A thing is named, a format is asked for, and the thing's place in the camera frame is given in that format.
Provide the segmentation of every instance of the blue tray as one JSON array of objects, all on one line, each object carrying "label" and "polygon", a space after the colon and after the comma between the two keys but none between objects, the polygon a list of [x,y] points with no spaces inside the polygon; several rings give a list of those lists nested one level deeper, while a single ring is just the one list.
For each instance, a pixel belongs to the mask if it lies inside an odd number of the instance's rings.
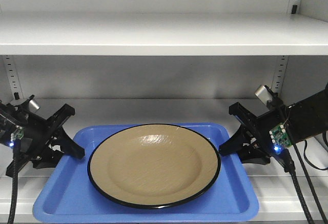
[{"label": "blue tray", "polygon": [[[216,148],[229,136],[212,123],[178,124],[207,137]],[[246,221],[258,212],[258,200],[236,154],[221,158],[215,183],[203,195],[183,205],[143,210],[125,207],[102,196],[90,183],[87,163],[105,138],[135,125],[93,126],[74,140],[86,150],[82,160],[63,156],[37,198],[33,214],[47,223],[140,223]]]}]

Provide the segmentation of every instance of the shelving unit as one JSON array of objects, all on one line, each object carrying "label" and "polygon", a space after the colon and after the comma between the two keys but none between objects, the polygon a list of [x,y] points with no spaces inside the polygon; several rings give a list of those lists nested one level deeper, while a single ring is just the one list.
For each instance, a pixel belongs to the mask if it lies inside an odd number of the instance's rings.
[{"label": "shelving unit", "polygon": [[3,13],[2,55],[328,55],[328,23],[287,14]]},{"label": "shelving unit", "polygon": [[[324,88],[326,1],[0,0],[0,61],[8,56],[17,70],[8,78],[0,62],[0,99],[13,99],[15,81],[20,97],[37,94],[43,117],[70,104],[70,136],[93,125],[156,122],[214,122],[232,135],[239,122],[229,105],[266,111],[253,95],[258,85],[278,86],[286,104]],[[315,138],[310,145],[309,157],[324,166],[325,151]],[[4,175],[11,157],[1,147],[0,222],[10,206]],[[305,220],[278,163],[244,166],[260,202],[255,223]],[[51,172],[29,165],[20,173],[16,222],[37,222],[32,206]],[[328,211],[327,174],[310,175]],[[320,219],[311,193],[304,194]]]}]

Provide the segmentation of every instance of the white shelf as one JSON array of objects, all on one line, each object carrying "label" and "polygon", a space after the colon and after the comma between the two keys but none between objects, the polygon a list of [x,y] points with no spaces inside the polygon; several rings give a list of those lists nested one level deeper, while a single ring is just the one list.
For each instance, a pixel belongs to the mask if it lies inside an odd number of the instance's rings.
[{"label": "white shelf", "polygon": [[[232,135],[239,127],[235,117],[228,114],[229,105],[239,101],[247,109],[259,115],[266,107],[256,99],[38,99],[41,109],[38,115],[47,118],[64,103],[76,110],[64,125],[70,136],[78,130],[103,124],[138,124],[138,123],[202,123],[215,122],[227,128]],[[308,157],[315,161],[325,152],[320,149],[315,139],[309,140]],[[10,149],[0,150],[0,222],[6,222],[10,207],[11,179],[4,176],[6,164],[11,161]],[[301,205],[294,190],[292,180],[283,172],[282,167],[272,160],[270,165],[244,165],[260,202],[259,214],[255,221],[305,220]],[[32,215],[35,199],[45,185],[53,169],[35,170],[28,164],[19,173],[19,192],[16,211],[16,223],[38,222]],[[309,169],[323,209],[328,211],[328,177],[326,172]],[[299,177],[301,188],[315,219],[320,215],[315,208],[311,193],[304,177]]]},{"label": "white shelf", "polygon": [[328,23],[286,14],[0,14],[0,55],[328,55]]}]

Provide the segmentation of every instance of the beige plate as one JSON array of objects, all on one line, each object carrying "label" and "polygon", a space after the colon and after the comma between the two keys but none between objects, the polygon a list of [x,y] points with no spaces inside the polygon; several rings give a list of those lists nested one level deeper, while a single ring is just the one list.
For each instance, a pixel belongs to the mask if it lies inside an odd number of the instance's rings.
[{"label": "beige plate", "polygon": [[216,180],[220,157],[202,135],[183,127],[150,124],[125,129],[94,150],[88,174],[107,198],[137,208],[187,202]]}]

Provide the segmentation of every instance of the circuit board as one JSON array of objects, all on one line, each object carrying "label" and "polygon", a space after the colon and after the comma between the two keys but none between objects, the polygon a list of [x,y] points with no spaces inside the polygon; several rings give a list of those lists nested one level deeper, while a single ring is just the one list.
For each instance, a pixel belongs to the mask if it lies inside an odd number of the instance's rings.
[{"label": "circuit board", "polygon": [[269,131],[272,139],[274,150],[279,154],[283,149],[292,146],[283,123],[278,124]]}]

